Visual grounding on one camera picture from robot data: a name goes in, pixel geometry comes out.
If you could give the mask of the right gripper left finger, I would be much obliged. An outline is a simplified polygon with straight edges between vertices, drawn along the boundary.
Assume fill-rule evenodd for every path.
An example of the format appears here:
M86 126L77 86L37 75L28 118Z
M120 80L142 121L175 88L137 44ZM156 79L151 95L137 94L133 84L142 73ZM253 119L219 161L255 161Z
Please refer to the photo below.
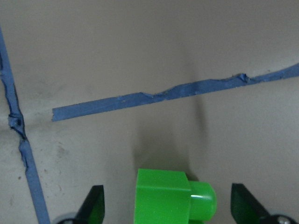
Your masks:
M75 224L102 224L105 217L104 186L94 185L74 218Z

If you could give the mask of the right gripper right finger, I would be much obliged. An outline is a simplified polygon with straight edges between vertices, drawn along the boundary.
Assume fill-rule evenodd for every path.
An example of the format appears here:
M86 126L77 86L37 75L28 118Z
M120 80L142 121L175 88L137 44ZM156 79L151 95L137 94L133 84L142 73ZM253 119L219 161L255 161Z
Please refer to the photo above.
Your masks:
M231 186L230 211L237 224L259 224L270 213L242 183Z

